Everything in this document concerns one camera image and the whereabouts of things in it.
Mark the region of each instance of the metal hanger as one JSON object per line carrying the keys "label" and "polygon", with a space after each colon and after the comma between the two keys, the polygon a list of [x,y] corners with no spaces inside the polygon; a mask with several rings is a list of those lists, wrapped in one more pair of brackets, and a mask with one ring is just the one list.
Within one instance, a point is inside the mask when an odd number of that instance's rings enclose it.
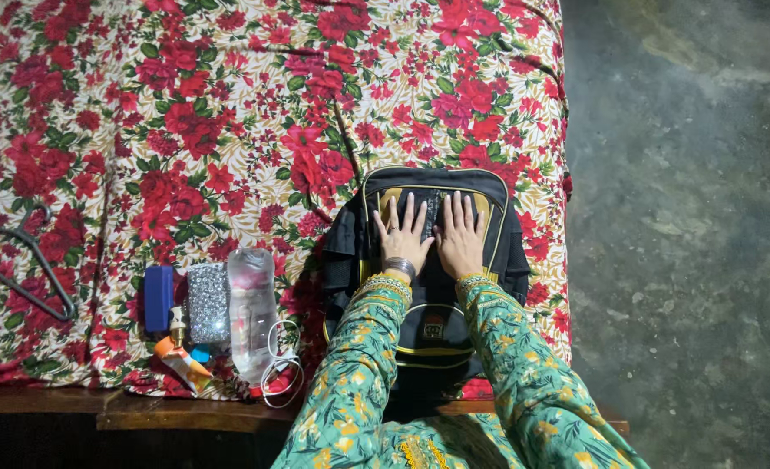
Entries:
{"label": "metal hanger", "polygon": [[43,218],[43,222],[41,223],[42,225],[44,225],[46,222],[49,221],[50,218],[52,218],[52,212],[49,209],[49,207],[43,204],[35,204],[32,207],[26,209],[25,215],[23,216],[23,219],[20,221],[20,224],[17,225],[17,228],[15,229],[0,228],[0,234],[17,238],[18,240],[23,241],[25,245],[29,247],[29,250],[31,250],[32,254],[34,254],[35,257],[37,258],[37,261],[40,262],[40,268],[43,269],[43,273],[46,274],[47,277],[49,277],[49,282],[52,283],[52,287],[55,288],[55,293],[57,293],[57,295],[60,297],[60,300],[63,302],[64,304],[63,314],[53,310],[46,303],[38,299],[34,294],[29,293],[28,291],[25,290],[25,288],[20,286],[20,284],[17,284],[16,282],[6,277],[1,272],[0,272],[0,281],[3,282],[9,288],[11,288],[13,291],[16,291],[17,293],[20,293],[23,296],[25,296],[26,299],[36,304],[43,311],[46,311],[47,313],[55,316],[57,319],[70,320],[73,317],[75,317],[78,311],[78,307],[75,305],[75,303],[72,302],[72,299],[69,297],[66,291],[64,291],[63,287],[60,286],[60,282],[58,282],[58,278],[55,277],[55,272],[52,271],[52,268],[49,266],[49,262],[46,261],[46,257],[44,257],[43,253],[40,252],[37,239],[31,234],[29,234],[25,229],[23,229],[26,222],[31,217],[32,212],[34,212],[36,209],[43,210],[44,213],[46,213],[46,217]]}

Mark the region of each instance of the green floral shirt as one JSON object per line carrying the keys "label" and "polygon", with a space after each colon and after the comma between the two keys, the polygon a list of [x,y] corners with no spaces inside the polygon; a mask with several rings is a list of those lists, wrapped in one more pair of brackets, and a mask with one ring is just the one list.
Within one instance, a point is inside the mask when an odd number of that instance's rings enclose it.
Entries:
{"label": "green floral shirt", "polygon": [[411,289],[375,275],[354,296],[273,468],[648,467],[582,380],[482,275],[457,288],[497,414],[383,424]]}

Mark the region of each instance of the charging cable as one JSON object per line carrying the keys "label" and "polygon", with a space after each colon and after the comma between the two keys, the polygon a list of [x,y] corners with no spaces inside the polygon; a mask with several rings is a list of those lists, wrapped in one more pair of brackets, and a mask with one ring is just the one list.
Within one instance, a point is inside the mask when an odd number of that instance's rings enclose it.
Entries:
{"label": "charging cable", "polygon": [[[295,328],[296,332],[296,339],[295,343],[290,346],[289,349],[284,352],[283,355],[278,355],[278,325],[282,324],[292,324],[292,326]],[[263,376],[261,377],[261,391],[263,392],[264,397],[266,398],[264,401],[267,406],[272,407],[273,409],[281,409],[283,407],[286,407],[289,405],[290,402],[292,402],[296,396],[298,396],[298,393],[301,392],[301,389],[304,387],[304,368],[301,366],[301,359],[298,358],[298,349],[301,345],[301,332],[298,329],[298,325],[290,320],[279,320],[275,322],[275,324],[272,325],[272,327],[269,329],[268,337],[266,338],[267,344],[266,346],[269,348],[269,353],[272,356],[272,363],[266,367],[266,369],[263,371]],[[270,390],[269,389],[269,378],[272,376],[273,372],[275,375],[277,373],[281,373],[286,369],[286,367],[295,367],[296,368],[296,374],[295,376],[289,381],[289,384],[286,385],[283,390]],[[285,394],[288,390],[292,389],[293,386],[295,386],[297,383],[297,387],[295,388],[295,392],[292,394],[292,396],[284,402],[280,406],[275,406],[269,401],[269,397],[272,396],[279,396],[281,394]]]}

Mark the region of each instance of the woman's left hand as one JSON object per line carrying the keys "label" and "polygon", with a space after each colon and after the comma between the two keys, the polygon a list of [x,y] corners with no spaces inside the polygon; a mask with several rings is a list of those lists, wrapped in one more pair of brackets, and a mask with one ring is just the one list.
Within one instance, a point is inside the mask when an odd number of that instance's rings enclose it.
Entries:
{"label": "woman's left hand", "polygon": [[425,242],[420,242],[422,228],[426,223],[428,204],[423,202],[420,205],[420,212],[416,216],[416,220],[414,220],[414,194],[408,194],[401,228],[399,226],[399,215],[397,214],[397,200],[393,197],[388,201],[388,211],[390,212],[390,219],[388,220],[387,227],[382,223],[379,212],[373,212],[373,219],[377,222],[379,235],[382,239],[382,269],[386,274],[411,283],[411,278],[405,272],[386,268],[387,260],[391,257],[407,259],[414,266],[416,274],[420,274],[422,266],[426,262],[428,250],[434,244],[434,238],[432,237],[428,237]]}

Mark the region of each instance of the sleeve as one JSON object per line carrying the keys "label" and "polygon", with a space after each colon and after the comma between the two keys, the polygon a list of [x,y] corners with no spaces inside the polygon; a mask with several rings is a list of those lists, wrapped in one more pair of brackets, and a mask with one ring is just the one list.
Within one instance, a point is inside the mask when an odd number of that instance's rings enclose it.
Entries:
{"label": "sleeve", "polygon": [[527,467],[648,467],[530,327],[521,305],[479,274],[457,282],[457,296],[501,425]]}
{"label": "sleeve", "polygon": [[273,468],[373,463],[409,304],[411,289],[384,274],[353,295]]}

